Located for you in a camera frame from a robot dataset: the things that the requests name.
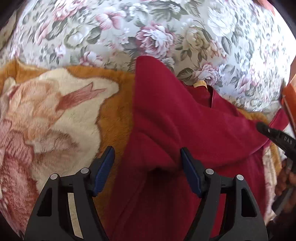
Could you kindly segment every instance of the yellow tag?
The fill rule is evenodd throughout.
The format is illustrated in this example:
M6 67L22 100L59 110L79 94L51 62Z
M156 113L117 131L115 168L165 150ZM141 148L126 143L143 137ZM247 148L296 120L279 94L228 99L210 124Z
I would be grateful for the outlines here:
M195 82L193 84L194 88L199 87L199 86L204 86L207 88L207 83L204 80L198 80L197 82Z

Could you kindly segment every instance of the blue gripper pad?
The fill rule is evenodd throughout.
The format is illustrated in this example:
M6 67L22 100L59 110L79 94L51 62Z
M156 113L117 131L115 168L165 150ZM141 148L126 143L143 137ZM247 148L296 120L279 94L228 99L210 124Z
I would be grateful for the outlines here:
M107 181L107 177L108 177L111 167L114 163L114 159L115 159L114 148L111 147L111 148L109 148L109 150L106 150L106 151L108 151L108 152L107 152L107 154L103 160L103 163L101 164L101 166L96 174L96 177L95 177L95 185L94 185L94 189L93 189L94 196L97 196L99 192L103 191L103 188L104 188L105 183Z
M191 188L191 191L195 193L199 198L202 198L201 178L195 171L195 168L184 148L181 149L181 159L183 164L183 170L186 175L189 186Z

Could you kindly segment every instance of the red fleece cloth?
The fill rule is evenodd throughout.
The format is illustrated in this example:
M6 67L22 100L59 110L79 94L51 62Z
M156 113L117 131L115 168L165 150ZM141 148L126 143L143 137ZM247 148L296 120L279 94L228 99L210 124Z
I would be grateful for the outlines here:
M268 139L211 87L207 92L184 86L157 59L138 57L133 122L107 212L111 241L184 239L200 200L182 170L182 147L220 175L242 174L264 214L262 155ZM280 110L271 126L287 125ZM224 204L221 195L213 236Z

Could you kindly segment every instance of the black tongs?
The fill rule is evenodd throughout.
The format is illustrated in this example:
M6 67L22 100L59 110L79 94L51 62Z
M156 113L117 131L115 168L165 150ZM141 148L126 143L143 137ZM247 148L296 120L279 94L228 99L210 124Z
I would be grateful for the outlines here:
M92 197L103 190L114 157L114 149L108 147L101 158L74 175L52 174L32 211L25 241L108 241ZM181 149L181 159L191 190L202 199L184 241L268 240L259 207L242 175L219 176L214 170L205 169L187 148ZM73 231L68 193L74 193L83 239ZM210 238L221 193L226 194L223 223L220 234Z
M280 130L270 128L268 125L262 122L257 123L257 130L261 134L268 137L274 144L276 144L285 152L285 155L287 156L287 174L290 171L296 173L296 140L288 134ZM290 186L282 193L281 196L275 197L275 201L272 204L272 210L275 212L276 215L279 215L282 212L290 196L292 195L293 190L294 187Z

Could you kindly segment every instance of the floral bedspread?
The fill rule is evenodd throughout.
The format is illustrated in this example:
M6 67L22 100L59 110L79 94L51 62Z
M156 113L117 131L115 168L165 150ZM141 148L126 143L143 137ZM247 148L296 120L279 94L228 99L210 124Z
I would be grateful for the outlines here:
M252 0L28 0L1 56L134 71L150 55L185 84L205 80L236 106L262 111L287 84L295 44L279 13Z

